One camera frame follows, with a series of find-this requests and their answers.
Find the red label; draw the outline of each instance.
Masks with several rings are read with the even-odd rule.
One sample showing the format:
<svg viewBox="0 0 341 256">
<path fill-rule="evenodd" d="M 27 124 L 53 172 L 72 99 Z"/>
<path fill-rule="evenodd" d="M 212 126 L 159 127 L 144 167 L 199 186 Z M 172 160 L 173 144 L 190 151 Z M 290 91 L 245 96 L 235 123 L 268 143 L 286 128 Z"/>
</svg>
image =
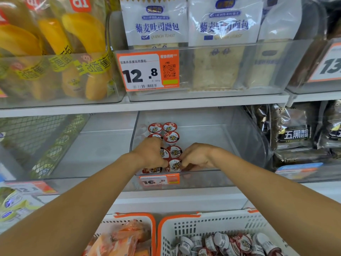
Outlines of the red label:
<svg viewBox="0 0 341 256">
<path fill-rule="evenodd" d="M 36 10 L 39 4 L 39 0 L 26 0 L 26 6 L 30 10 Z"/>
<path fill-rule="evenodd" d="M 90 0 L 70 0 L 75 12 L 91 12 Z"/>
<path fill-rule="evenodd" d="M 0 25 L 5 25 L 5 24 L 8 24 L 8 20 L 7 20 L 5 13 L 3 13 L 3 11 L 0 9 Z"/>
</svg>

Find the qr code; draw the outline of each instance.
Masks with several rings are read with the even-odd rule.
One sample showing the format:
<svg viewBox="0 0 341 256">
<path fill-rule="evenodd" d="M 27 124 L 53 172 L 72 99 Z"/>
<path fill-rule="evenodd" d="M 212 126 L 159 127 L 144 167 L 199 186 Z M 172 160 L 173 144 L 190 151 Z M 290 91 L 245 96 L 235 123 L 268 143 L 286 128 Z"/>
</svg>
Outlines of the qr code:
<svg viewBox="0 0 341 256">
<path fill-rule="evenodd" d="M 176 65 L 175 64 L 165 64 L 163 65 L 163 77 L 176 77 L 175 72 Z"/>
</svg>

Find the hand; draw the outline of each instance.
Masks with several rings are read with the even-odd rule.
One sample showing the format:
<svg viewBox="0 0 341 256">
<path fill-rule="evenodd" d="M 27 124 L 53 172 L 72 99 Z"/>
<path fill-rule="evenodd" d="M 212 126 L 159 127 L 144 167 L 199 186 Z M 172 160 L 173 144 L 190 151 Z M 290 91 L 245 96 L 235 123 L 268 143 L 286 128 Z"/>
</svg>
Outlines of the hand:
<svg viewBox="0 0 341 256">
<path fill-rule="evenodd" d="M 214 145 L 194 143 L 180 156 L 183 170 L 199 170 L 202 168 L 215 168 L 213 155 L 217 149 Z"/>
<path fill-rule="evenodd" d="M 142 162 L 142 167 L 147 169 L 168 166 L 168 162 L 162 159 L 160 148 L 162 140 L 158 137 L 145 138 L 131 153 L 137 155 Z"/>
</svg>

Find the forearm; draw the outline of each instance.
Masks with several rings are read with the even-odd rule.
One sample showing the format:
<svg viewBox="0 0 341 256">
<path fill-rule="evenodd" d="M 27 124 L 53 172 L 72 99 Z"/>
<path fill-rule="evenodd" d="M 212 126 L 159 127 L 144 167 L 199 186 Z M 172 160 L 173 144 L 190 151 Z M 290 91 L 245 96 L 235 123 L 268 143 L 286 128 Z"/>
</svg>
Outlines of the forearm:
<svg viewBox="0 0 341 256">
<path fill-rule="evenodd" d="M 121 156 L 4 232 L 0 236 L 1 254 L 81 255 L 103 217 L 141 165 L 133 154 Z M 20 241 L 20 246 L 16 246 L 16 241 Z"/>
<path fill-rule="evenodd" d="M 212 158 L 299 254 L 340 252 L 341 204 L 225 150 L 216 149 Z"/>
</svg>

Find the person's right hand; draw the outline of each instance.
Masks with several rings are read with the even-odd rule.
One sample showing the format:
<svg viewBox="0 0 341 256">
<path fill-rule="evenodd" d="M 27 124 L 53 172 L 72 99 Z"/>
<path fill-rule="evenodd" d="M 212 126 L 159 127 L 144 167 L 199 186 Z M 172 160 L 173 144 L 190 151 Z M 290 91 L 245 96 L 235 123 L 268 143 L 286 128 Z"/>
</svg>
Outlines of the person's right hand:
<svg viewBox="0 0 341 256">
<path fill-rule="evenodd" d="M 181 168 L 185 171 L 214 168 L 214 154 L 219 149 L 213 145 L 194 143 L 181 154 Z"/>
</svg>

